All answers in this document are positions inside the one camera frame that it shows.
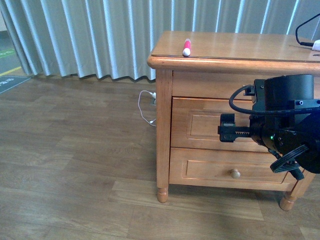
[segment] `pink marker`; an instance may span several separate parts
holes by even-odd
[[[185,57],[188,57],[190,56],[190,54],[191,54],[191,41],[189,38],[187,38],[184,42],[182,55]]]

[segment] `turned wooden leg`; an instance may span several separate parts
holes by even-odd
[[[165,203],[168,200],[168,188],[159,188],[157,198],[160,203]]]
[[[298,198],[296,196],[291,196],[290,192],[286,192],[284,197],[281,199],[279,206],[284,211],[290,211],[297,199]]]

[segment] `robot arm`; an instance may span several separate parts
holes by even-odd
[[[252,96],[252,110],[233,104],[242,91]],[[221,142],[252,138],[277,158],[270,166],[274,173],[289,171],[297,180],[304,178],[300,166],[320,173],[320,100],[314,99],[312,75],[256,79],[254,85],[238,89],[229,105],[250,114],[250,126],[236,126],[235,115],[223,113],[218,127]]]

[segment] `black wire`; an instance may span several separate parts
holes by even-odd
[[[299,38],[298,38],[298,29],[307,24],[308,22],[310,22],[311,20],[315,19],[316,17],[320,16],[320,13],[318,13],[317,15],[313,16],[312,18],[310,18],[309,20],[305,21],[304,23],[300,24],[296,29],[295,29],[295,39],[298,42],[298,44],[303,45],[303,46],[309,46],[312,47],[314,44],[312,42],[300,42]]]
[[[238,107],[234,104],[234,99],[236,96],[241,93],[242,91],[252,88],[252,85],[245,85],[238,90],[236,90],[229,99],[230,107],[243,114],[250,114],[250,115],[264,115],[264,116],[289,116],[295,114],[311,114],[315,112],[320,112],[320,107],[309,107],[309,108],[300,108],[300,109],[288,109],[288,110],[273,110],[273,111],[256,111]]]
[[[309,148],[306,145],[301,145],[301,146],[297,147],[296,149],[288,152],[284,156],[280,157],[277,161],[272,163],[270,166],[271,170],[274,173],[276,173],[276,172],[279,173],[280,171],[285,171],[284,169],[286,169],[286,168],[285,168],[285,166],[283,166],[285,163],[287,163],[289,161],[294,161],[296,157],[300,156],[301,154],[305,153],[308,150],[309,150]],[[291,167],[293,167],[293,169],[296,169],[299,167],[298,165],[299,165],[298,163],[297,163],[297,165],[293,164]]]

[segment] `white curtain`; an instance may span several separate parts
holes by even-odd
[[[320,12],[319,0],[0,0],[27,74],[155,72],[147,58],[163,31],[290,34]],[[320,39],[319,19],[299,30]]]

